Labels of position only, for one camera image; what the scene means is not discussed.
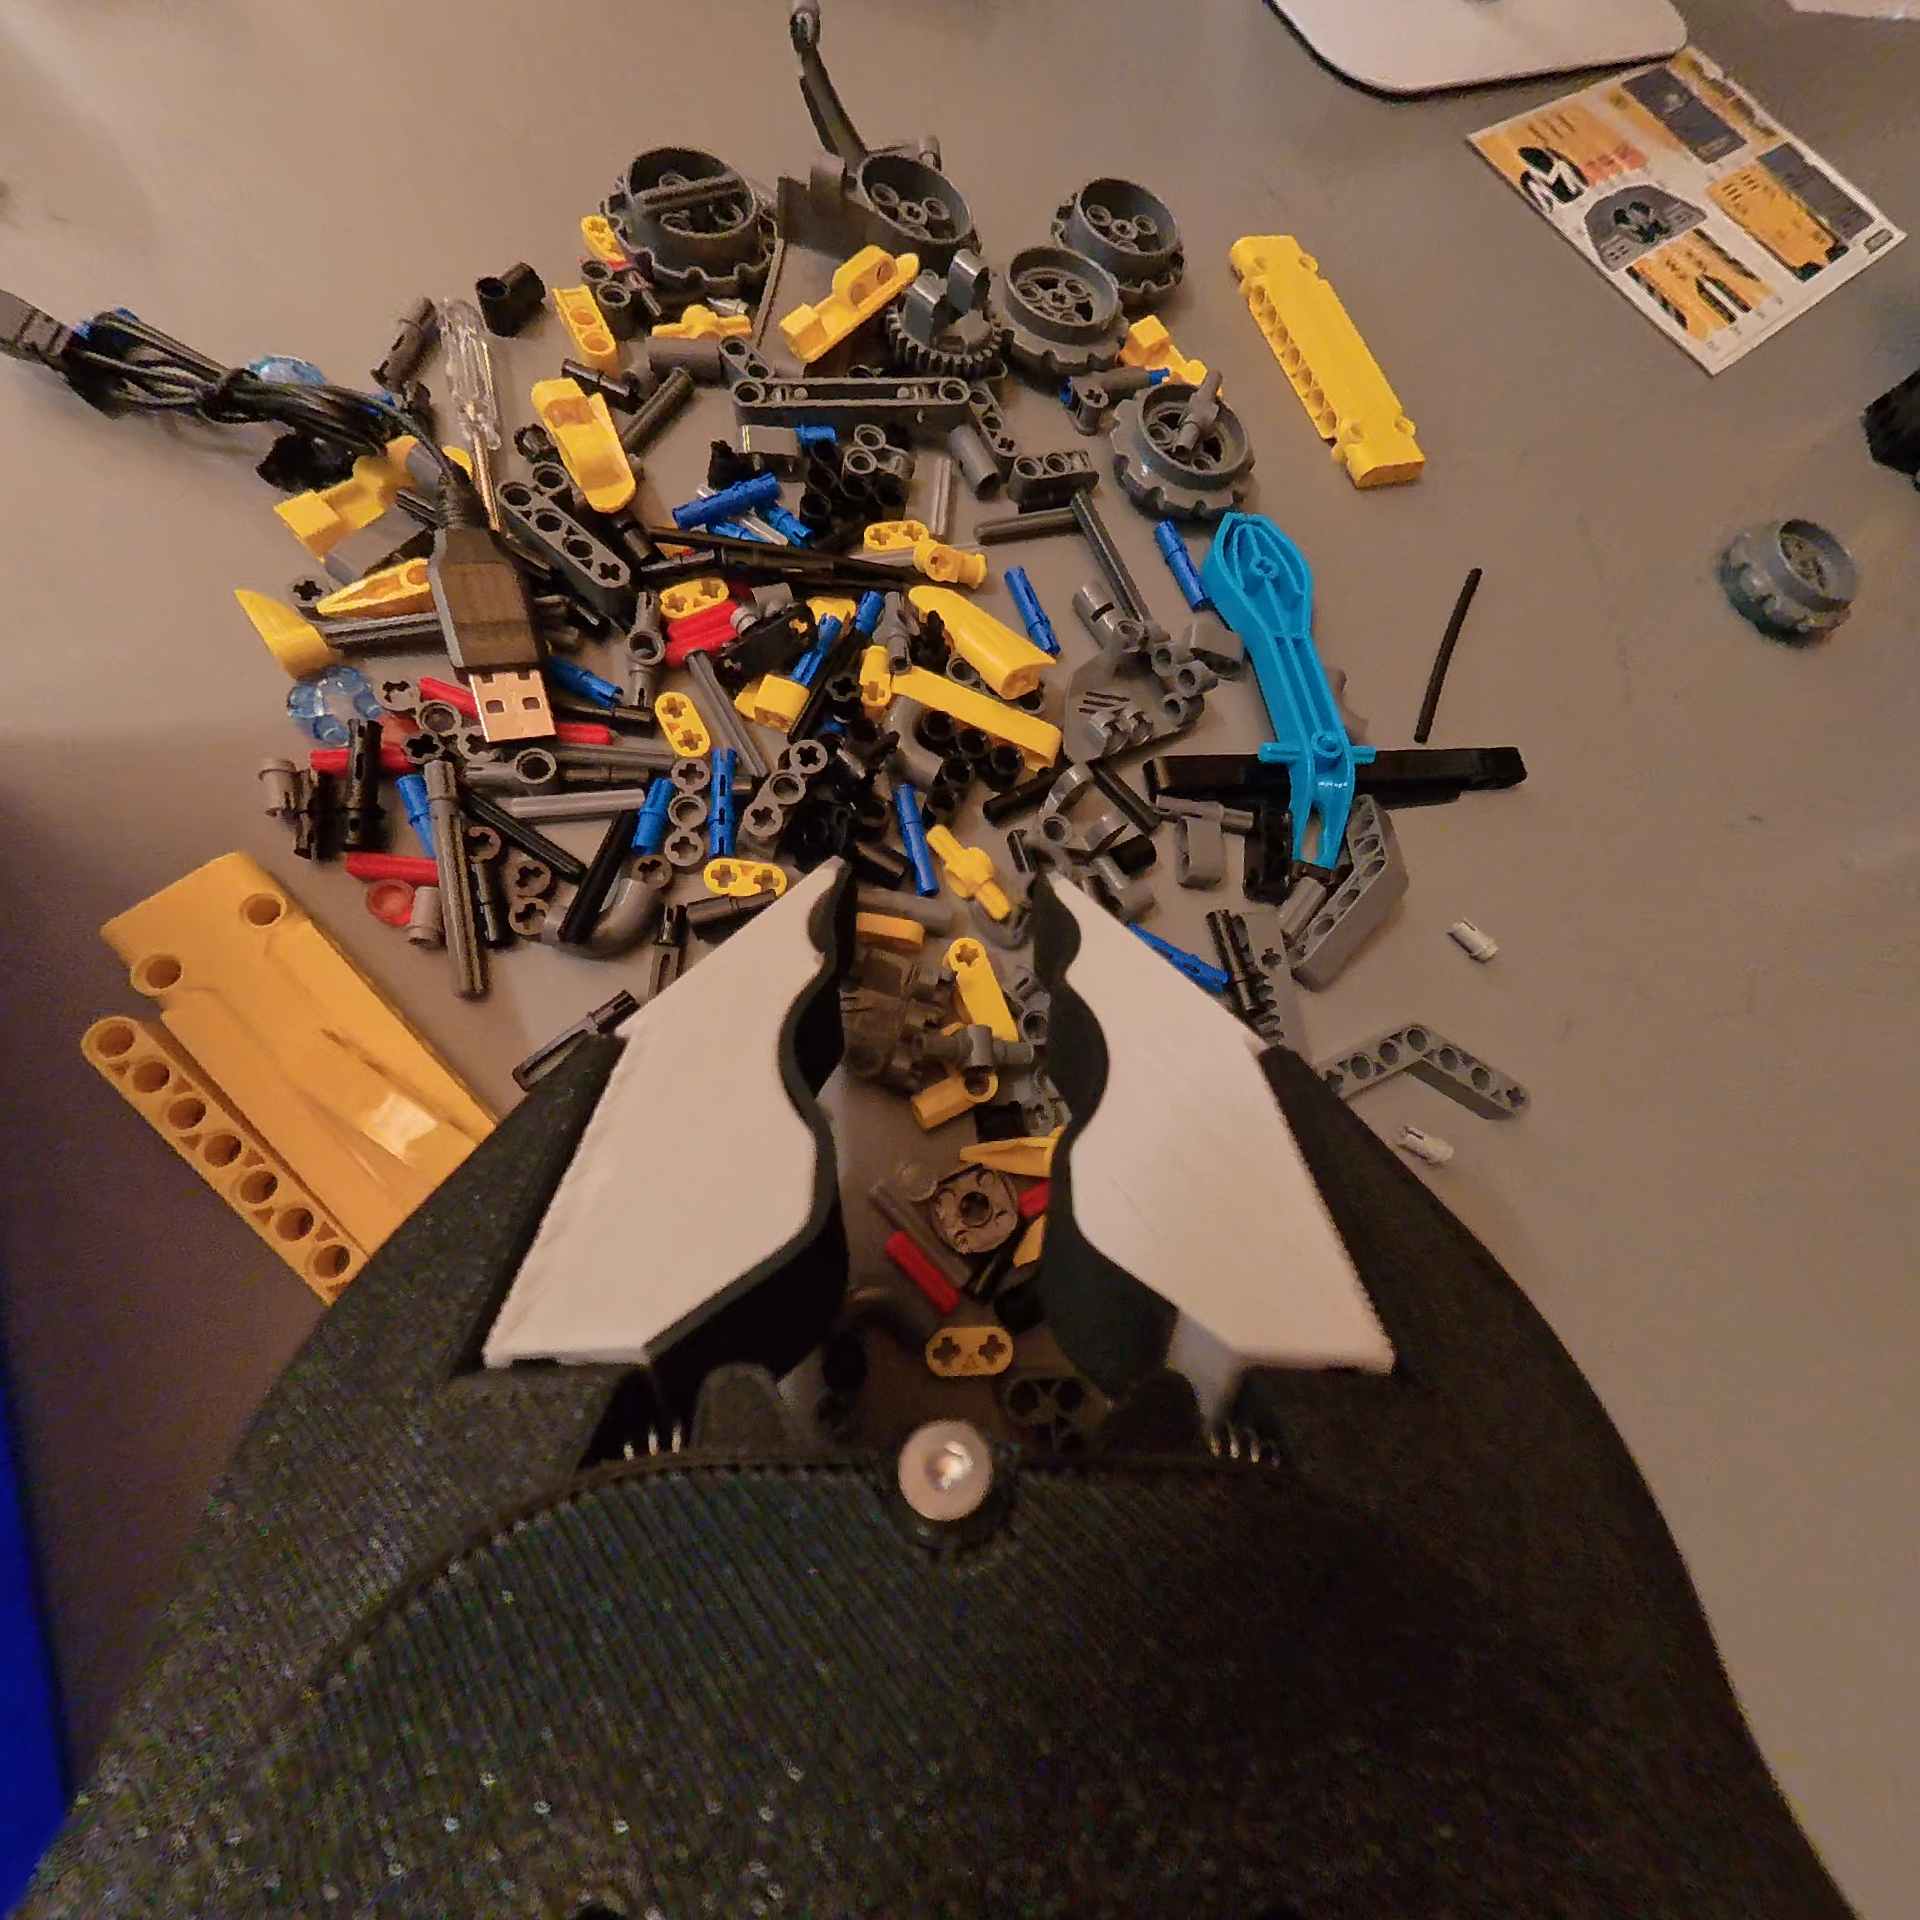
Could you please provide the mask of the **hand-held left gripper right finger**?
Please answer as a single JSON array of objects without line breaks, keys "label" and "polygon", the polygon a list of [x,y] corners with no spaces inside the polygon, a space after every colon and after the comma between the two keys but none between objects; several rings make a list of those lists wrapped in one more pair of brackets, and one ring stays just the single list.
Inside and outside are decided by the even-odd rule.
[{"label": "hand-held left gripper right finger", "polygon": [[1264,1043],[1083,891],[1034,882],[1045,1069],[1067,1107],[1037,1270],[1067,1363],[1119,1402],[1172,1370],[1211,1418],[1256,1370],[1388,1375],[1393,1348]]}]

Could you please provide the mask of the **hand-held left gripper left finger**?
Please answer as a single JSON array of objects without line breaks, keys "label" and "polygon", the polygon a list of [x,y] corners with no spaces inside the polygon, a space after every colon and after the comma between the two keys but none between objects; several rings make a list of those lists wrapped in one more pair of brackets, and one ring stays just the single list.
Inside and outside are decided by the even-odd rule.
[{"label": "hand-held left gripper left finger", "polygon": [[850,1249],[820,1091],[843,1060],[852,874],[826,861],[620,1028],[484,1363],[796,1370]]}]

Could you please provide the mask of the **pile of small building parts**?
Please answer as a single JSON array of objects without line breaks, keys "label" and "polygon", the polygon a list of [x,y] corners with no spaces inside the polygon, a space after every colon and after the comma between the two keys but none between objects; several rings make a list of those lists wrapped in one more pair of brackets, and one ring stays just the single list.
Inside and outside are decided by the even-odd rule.
[{"label": "pile of small building parts", "polygon": [[[1222,676],[1246,672],[1239,635],[1211,608],[1202,564],[1223,518],[1153,519],[1116,481],[1116,408],[1153,379],[1119,362],[1047,377],[1005,354],[975,252],[946,271],[912,252],[853,246],[807,184],[780,181],[776,243],[843,252],[827,296],[780,319],[780,372],[747,344],[740,314],[718,332],[657,326],[650,348],[712,348],[742,432],[731,492],[675,509],[666,548],[630,573],[595,534],[631,505],[613,466],[610,408],[640,425],[692,375],[670,365],[650,390],[616,360],[567,365],[533,393],[535,440],[559,489],[499,486],[501,528],[567,578],[574,612],[625,635],[634,668],[678,669],[657,687],[656,742],[616,766],[644,774],[606,817],[604,856],[570,865],[574,920],[544,929],[591,946],[638,912],[666,922],[670,868],[705,854],[704,895],[684,931],[750,923],[826,861],[850,874],[852,942],[837,978],[841,1060],[852,1076],[909,1086],[924,1127],[997,1079],[1037,1086],[1021,1106],[1042,1163],[996,1168],[975,1152],[912,1187],[925,1230],[951,1213],[950,1253],[968,1281],[1013,1270],[992,1326],[930,1326],[936,1367],[960,1333],[1005,1357],[1017,1307],[1043,1318],[1049,1172],[1069,1113],[1045,1067],[1049,996],[1034,946],[1037,880],[1071,885],[1127,931],[1152,823],[1110,760],[1183,732]],[[1260,953],[1234,914],[1211,914],[1220,963],[1194,963],[1202,991],[1229,996],[1238,1024],[1283,1049]],[[969,1253],[969,1191],[1001,1235]]]}]

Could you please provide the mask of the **dark gray toy wheel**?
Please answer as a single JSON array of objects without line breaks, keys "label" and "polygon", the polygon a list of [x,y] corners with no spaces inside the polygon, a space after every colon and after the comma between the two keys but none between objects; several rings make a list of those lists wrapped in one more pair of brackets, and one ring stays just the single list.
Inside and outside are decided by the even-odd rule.
[{"label": "dark gray toy wheel", "polygon": [[1116,277],[1060,246],[1016,252],[989,277],[987,309],[1009,362],[1047,377],[1113,367],[1129,330]]},{"label": "dark gray toy wheel", "polygon": [[1246,501],[1253,450],[1218,375],[1167,377],[1123,398],[1110,428],[1118,487],[1153,519],[1218,521]]},{"label": "dark gray toy wheel", "polygon": [[771,268],[770,204],[754,181],[701,150],[638,154],[602,211],[661,303],[750,302]]},{"label": "dark gray toy wheel", "polygon": [[1172,210],[1132,180],[1088,180],[1056,205],[1051,238],[1111,275],[1122,308],[1132,314],[1170,297],[1186,275]]},{"label": "dark gray toy wheel", "polygon": [[980,252],[969,204],[938,166],[912,151],[870,151],[852,176],[866,243],[912,254],[919,271],[943,274],[955,252]]},{"label": "dark gray toy wheel", "polygon": [[1762,521],[1726,543],[1718,583],[1758,631],[1791,643],[1824,640],[1852,613],[1860,568],[1824,525],[1788,518]]}]

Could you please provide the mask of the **thin gray angled beam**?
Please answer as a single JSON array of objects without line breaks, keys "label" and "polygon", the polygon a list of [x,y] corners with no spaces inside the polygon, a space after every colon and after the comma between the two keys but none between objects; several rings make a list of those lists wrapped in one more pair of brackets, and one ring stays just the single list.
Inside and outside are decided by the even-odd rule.
[{"label": "thin gray angled beam", "polygon": [[1484,1120],[1516,1117],[1530,1106],[1526,1086],[1442,1035],[1427,1022],[1393,1025],[1367,1041],[1335,1052],[1314,1069],[1341,1100],[1353,1100],[1393,1077],[1412,1076]]}]

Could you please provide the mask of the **thick gray bent beam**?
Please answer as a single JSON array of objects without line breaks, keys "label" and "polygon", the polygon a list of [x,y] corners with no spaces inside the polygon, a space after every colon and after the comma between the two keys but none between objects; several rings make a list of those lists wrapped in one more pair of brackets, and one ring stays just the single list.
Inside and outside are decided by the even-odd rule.
[{"label": "thick gray bent beam", "polygon": [[1407,891],[1407,865],[1392,815],[1371,796],[1349,807],[1341,865],[1329,880],[1301,875],[1279,908],[1293,980],[1329,988]]}]

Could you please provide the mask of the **wide yellow curved panel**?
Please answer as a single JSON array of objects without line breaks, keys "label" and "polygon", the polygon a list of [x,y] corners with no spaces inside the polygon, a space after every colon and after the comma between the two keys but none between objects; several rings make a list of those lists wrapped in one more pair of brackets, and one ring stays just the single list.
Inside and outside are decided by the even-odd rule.
[{"label": "wide yellow curved panel", "polygon": [[492,1112],[249,854],[102,923],[132,988],[275,1157],[372,1252]]}]

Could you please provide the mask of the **long black beam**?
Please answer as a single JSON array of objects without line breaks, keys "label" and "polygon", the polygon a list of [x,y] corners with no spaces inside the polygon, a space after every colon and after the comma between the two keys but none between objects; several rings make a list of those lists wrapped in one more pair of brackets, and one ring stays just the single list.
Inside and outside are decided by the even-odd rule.
[{"label": "long black beam", "polygon": [[[1257,751],[1156,753],[1143,760],[1140,776],[1156,803],[1297,805],[1288,766],[1265,762]],[[1466,793],[1512,790],[1524,779],[1524,755],[1513,746],[1392,748],[1356,763],[1356,793],[1386,805],[1450,803]]]}]

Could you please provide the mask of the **blue brick separator tool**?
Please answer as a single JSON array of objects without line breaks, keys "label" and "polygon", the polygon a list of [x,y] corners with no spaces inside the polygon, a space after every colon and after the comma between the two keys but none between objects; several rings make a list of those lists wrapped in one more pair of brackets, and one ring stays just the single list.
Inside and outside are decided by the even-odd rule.
[{"label": "blue brick separator tool", "polygon": [[1234,509],[1218,521],[1202,583],[1257,681],[1269,726],[1257,763],[1286,774],[1292,854],[1331,868],[1346,841],[1356,771],[1377,749],[1349,738],[1315,652],[1311,569],[1269,518]]}]

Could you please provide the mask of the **thin black rod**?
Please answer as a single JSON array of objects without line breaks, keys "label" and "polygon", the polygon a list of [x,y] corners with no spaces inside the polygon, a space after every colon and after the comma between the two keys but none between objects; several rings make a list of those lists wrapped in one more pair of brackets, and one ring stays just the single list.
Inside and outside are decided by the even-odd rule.
[{"label": "thin black rod", "polygon": [[1480,566],[1468,568],[1455,592],[1455,598],[1452,601],[1452,609],[1448,613],[1443,631],[1433,650],[1425,684],[1421,690],[1419,705],[1415,710],[1415,718],[1412,724],[1412,742],[1418,748],[1424,748],[1425,743],[1429,743],[1432,727],[1437,715],[1437,708],[1442,703],[1448,674],[1450,674],[1462,631],[1468,623],[1480,583],[1481,583],[1481,568]]}]

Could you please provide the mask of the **blue plastic bin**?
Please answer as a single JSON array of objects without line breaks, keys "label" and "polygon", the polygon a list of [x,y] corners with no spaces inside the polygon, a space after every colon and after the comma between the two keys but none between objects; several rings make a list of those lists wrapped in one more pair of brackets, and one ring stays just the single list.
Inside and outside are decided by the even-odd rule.
[{"label": "blue plastic bin", "polygon": [[2,1367],[2,1893],[19,1898],[68,1808],[68,1741],[9,1370]]}]

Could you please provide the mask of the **long yellow ribbed panel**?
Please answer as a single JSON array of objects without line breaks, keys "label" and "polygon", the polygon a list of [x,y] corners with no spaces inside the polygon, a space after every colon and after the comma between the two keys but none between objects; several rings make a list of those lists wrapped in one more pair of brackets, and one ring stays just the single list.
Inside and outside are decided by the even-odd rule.
[{"label": "long yellow ribbed panel", "polygon": [[1228,263],[1260,335],[1358,489],[1414,481],[1414,421],[1318,261],[1288,234],[1242,235]]}]

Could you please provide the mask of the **dark gray lever piece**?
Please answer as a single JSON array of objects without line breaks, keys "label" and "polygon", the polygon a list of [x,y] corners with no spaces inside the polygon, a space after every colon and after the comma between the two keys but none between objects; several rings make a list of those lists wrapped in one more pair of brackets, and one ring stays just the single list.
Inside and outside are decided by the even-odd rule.
[{"label": "dark gray lever piece", "polygon": [[943,156],[933,136],[918,141],[896,141],[891,146],[870,148],[852,123],[852,118],[827,76],[820,52],[821,19],[814,2],[794,2],[787,13],[787,36],[797,60],[799,92],[807,118],[826,150],[807,180],[807,198],[829,225],[853,232],[853,246],[864,246],[860,211],[852,202],[852,177],[870,151],[912,151],[925,163],[943,171]]}]

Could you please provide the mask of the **printed sticker sheet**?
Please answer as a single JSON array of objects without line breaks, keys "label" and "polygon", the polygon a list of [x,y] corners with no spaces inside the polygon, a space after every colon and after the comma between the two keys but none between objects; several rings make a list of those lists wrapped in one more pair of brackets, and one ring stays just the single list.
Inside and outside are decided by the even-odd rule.
[{"label": "printed sticker sheet", "polygon": [[1906,239],[1694,46],[1485,126],[1470,146],[1709,373]]}]

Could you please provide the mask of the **gray monitor stand base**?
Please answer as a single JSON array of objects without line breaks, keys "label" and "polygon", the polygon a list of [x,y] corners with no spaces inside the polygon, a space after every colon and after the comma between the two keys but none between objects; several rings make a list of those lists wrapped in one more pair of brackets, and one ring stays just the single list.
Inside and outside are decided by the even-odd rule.
[{"label": "gray monitor stand base", "polygon": [[1669,2],[1269,2],[1308,52],[1386,98],[1618,70],[1687,42]]}]

